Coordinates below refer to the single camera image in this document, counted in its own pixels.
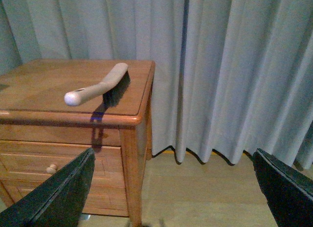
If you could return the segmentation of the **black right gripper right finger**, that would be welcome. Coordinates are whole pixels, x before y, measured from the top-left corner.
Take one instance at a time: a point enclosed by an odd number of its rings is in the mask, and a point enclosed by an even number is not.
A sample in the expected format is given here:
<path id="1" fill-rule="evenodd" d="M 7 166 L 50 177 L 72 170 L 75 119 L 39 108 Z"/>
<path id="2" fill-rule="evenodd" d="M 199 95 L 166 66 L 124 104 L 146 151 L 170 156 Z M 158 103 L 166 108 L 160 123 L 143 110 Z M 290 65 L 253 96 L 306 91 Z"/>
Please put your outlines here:
<path id="1" fill-rule="evenodd" d="M 279 227 L 313 225 L 313 181 L 262 149 L 253 154 L 260 189 Z"/>

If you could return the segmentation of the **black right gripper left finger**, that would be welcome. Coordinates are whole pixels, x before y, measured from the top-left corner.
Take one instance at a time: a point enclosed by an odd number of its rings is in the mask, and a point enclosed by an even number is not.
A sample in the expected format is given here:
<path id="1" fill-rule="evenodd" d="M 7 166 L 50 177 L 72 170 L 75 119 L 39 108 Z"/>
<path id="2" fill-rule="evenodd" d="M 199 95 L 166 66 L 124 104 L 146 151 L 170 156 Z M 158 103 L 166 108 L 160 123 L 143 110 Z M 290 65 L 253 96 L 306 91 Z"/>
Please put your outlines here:
<path id="1" fill-rule="evenodd" d="M 88 148 L 24 198 L 0 214 L 2 227 L 76 227 L 94 173 Z"/>

